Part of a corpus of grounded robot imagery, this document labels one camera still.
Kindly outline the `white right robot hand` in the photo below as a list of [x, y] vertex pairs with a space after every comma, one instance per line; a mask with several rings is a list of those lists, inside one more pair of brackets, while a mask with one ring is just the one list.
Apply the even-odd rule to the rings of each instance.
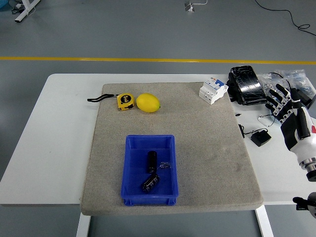
[[269, 90], [266, 107], [279, 121], [287, 149], [293, 152], [300, 165], [316, 159], [316, 126], [302, 104], [295, 88], [287, 90], [276, 84]]

